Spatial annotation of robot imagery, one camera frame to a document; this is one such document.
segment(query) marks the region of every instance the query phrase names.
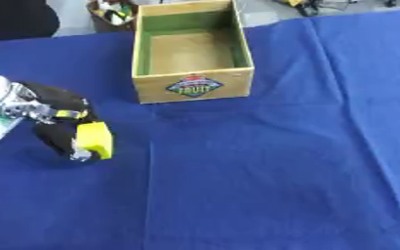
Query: wooden box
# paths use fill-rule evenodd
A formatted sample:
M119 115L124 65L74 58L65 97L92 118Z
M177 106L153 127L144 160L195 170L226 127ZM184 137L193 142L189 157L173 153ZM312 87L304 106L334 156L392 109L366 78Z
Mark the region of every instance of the wooden box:
M248 96L254 66L235 3L140 6L132 72L142 104Z

